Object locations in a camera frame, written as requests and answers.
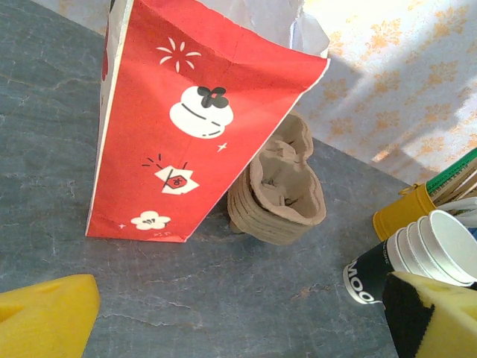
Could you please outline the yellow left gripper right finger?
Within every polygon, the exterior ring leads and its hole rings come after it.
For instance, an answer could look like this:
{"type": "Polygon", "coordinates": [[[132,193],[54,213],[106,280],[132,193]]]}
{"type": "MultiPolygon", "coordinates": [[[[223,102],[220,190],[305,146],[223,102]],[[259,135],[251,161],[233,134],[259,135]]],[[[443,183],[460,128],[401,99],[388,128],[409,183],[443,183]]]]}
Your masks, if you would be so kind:
{"type": "Polygon", "coordinates": [[[395,271],[382,301],[399,357],[476,356],[476,290],[395,271]]]}

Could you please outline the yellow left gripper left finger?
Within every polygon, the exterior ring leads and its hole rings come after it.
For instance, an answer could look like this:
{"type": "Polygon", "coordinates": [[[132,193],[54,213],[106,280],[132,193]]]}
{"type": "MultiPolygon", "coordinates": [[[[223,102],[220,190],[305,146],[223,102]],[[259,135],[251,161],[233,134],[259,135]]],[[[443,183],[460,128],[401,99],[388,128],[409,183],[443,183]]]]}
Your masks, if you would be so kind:
{"type": "Polygon", "coordinates": [[[2,357],[81,357],[100,308],[95,278],[75,274],[1,293],[2,357]]]}

